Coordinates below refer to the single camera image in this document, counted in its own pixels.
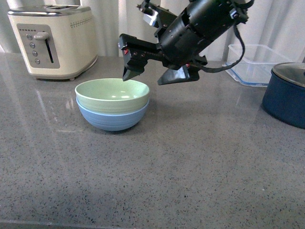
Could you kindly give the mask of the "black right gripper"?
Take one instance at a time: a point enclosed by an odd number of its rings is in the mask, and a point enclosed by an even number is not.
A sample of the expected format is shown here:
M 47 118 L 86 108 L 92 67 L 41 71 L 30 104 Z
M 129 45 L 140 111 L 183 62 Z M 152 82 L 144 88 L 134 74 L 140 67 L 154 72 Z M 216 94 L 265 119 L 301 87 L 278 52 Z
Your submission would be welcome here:
M 205 70 L 207 59 L 199 53 L 233 27 L 248 20 L 249 3 L 244 0 L 192 0 L 155 43 L 139 40 L 128 34 L 119 36 L 119 49 L 124 60 L 123 81 L 144 72 L 148 60 L 162 61 L 168 70 L 157 81 L 158 85 L 195 82 L 199 71 Z

